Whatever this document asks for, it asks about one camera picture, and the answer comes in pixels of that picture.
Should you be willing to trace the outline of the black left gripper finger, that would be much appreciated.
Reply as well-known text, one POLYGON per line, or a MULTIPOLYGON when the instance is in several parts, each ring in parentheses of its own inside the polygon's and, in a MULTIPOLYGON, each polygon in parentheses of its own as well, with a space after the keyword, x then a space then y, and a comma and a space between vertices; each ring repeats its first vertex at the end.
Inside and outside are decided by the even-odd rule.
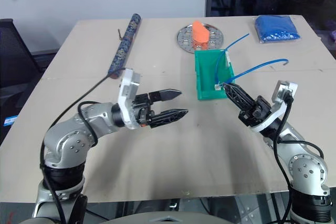
POLYGON ((158 101, 168 101, 173 100, 174 98, 181 95, 182 92, 175 89, 164 89, 159 91, 153 91, 149 93, 149 98, 151 102, 158 102, 158 101))
POLYGON ((151 117, 151 128, 167 125, 180 120, 188 113, 188 109, 170 109, 151 117))

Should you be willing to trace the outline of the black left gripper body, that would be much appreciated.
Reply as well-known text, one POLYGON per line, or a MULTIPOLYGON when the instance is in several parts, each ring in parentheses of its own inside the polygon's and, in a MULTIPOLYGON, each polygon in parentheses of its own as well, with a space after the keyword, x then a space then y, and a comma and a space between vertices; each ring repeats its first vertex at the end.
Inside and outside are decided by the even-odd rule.
POLYGON ((155 115, 151 109, 152 104, 147 93, 136 95, 132 102, 135 119, 141 127, 148 126, 152 121, 152 117, 155 115))

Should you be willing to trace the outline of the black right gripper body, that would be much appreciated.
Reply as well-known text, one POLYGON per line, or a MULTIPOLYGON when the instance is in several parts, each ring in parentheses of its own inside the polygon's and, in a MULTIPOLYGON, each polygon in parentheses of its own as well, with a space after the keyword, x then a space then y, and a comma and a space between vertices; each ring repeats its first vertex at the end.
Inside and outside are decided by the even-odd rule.
POLYGON ((238 118, 246 126, 254 127, 266 119, 270 109, 270 103, 259 95, 250 109, 240 111, 238 118))

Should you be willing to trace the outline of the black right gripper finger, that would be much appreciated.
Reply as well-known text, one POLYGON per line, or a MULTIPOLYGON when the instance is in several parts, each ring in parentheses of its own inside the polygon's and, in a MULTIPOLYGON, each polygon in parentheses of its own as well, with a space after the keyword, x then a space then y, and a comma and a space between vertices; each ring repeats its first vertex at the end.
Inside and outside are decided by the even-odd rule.
POLYGON ((235 84, 231 83, 231 88, 232 88, 232 101, 234 101, 237 104, 254 104, 255 100, 245 92, 245 90, 235 84))
POLYGON ((223 85, 226 96, 241 110, 247 111, 253 107, 253 99, 244 89, 235 83, 223 85))

